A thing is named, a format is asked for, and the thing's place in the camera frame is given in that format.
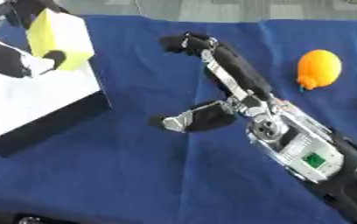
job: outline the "gray floor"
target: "gray floor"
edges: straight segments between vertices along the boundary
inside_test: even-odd
[[[74,13],[144,15],[172,21],[239,22],[270,18],[357,19],[347,0],[57,0]]]

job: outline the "cardboard box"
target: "cardboard box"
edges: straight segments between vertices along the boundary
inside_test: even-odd
[[[0,74],[0,155],[8,157],[108,109],[88,63],[36,78]]]

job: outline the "mechanical hand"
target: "mechanical hand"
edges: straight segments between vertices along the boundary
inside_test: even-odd
[[[357,146],[318,123],[288,101],[230,47],[195,33],[161,38],[167,52],[202,58],[205,73],[226,94],[225,101],[195,106],[177,116],[151,119],[166,130],[191,132],[248,119],[247,135],[310,192],[357,223]]]

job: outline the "black fingertip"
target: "black fingertip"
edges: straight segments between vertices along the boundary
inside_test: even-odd
[[[182,44],[185,39],[184,35],[166,36],[159,39],[159,44],[168,53],[181,53],[184,50]]]
[[[153,115],[149,118],[149,126],[153,126],[156,128],[159,128],[161,130],[165,130],[165,126],[163,124],[163,120],[166,118],[166,116],[162,115]]]
[[[56,70],[67,59],[67,56],[62,51],[50,51],[46,55],[44,55],[44,59],[54,60],[54,68],[53,69]]]

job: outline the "blue tablecloth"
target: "blue tablecloth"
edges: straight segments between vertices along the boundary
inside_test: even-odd
[[[87,17],[93,66],[113,109],[11,158],[0,157],[0,210],[91,223],[345,223],[251,145],[245,122],[199,134],[147,126],[221,93],[199,59],[164,53],[158,38],[206,32],[242,53],[298,105],[357,143],[357,22],[275,20],[202,24]],[[0,38],[21,43],[10,27]],[[299,57],[328,49],[343,60],[330,87],[301,93]]]

